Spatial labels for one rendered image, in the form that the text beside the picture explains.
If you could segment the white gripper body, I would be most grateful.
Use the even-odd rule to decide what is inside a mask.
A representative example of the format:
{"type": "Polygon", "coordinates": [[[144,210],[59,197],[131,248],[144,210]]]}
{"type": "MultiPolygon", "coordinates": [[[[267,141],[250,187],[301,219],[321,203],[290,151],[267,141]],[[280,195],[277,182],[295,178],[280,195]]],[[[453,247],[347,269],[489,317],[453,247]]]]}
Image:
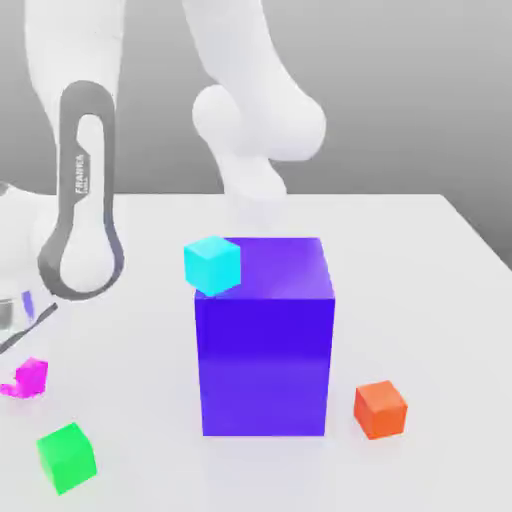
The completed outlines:
{"type": "Polygon", "coordinates": [[[29,358],[44,360],[58,336],[59,308],[50,304],[33,326],[0,344],[0,384],[12,383],[16,369],[29,358]]]}

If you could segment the large purple box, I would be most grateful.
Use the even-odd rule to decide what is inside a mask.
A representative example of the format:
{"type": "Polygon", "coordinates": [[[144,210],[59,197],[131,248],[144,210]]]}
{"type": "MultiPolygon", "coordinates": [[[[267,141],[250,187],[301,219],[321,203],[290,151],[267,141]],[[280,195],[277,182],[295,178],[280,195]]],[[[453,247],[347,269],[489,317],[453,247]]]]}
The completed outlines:
{"type": "Polygon", "coordinates": [[[203,433],[321,436],[335,317],[322,243],[234,242],[240,285],[194,297],[203,433]]]}

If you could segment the small orange cube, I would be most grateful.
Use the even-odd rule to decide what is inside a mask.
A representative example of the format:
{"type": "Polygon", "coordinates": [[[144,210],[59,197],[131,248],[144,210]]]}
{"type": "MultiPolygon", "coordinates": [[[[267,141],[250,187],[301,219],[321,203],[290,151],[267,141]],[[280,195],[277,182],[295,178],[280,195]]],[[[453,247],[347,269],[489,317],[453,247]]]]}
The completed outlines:
{"type": "Polygon", "coordinates": [[[390,380],[358,386],[354,417],[370,440],[404,432],[408,405],[390,380]]]}

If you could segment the small green cube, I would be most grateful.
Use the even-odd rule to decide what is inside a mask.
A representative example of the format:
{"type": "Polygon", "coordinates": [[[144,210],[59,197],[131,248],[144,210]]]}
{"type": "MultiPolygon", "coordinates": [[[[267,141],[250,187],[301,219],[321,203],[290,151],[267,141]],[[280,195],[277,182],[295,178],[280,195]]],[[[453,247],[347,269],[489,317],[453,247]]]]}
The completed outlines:
{"type": "Polygon", "coordinates": [[[76,422],[36,441],[42,469],[62,495],[97,474],[93,447],[76,422]]]}

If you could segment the small magenta cube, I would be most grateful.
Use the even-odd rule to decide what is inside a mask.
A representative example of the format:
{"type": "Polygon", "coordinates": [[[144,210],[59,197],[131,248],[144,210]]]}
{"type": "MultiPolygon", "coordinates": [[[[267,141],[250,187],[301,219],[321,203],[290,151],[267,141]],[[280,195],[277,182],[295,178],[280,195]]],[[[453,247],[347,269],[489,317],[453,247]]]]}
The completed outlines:
{"type": "Polygon", "coordinates": [[[14,384],[0,384],[0,395],[27,399],[42,394],[47,373],[47,361],[29,358],[16,369],[14,384]]]}

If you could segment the small cyan cube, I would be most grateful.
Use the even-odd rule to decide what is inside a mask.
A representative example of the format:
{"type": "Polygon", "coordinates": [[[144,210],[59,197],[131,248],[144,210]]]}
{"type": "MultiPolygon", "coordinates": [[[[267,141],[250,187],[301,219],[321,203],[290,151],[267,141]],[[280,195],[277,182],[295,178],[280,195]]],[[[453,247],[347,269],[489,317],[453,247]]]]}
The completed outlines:
{"type": "Polygon", "coordinates": [[[219,236],[184,247],[185,279],[212,297],[241,283],[241,248],[219,236]]]}

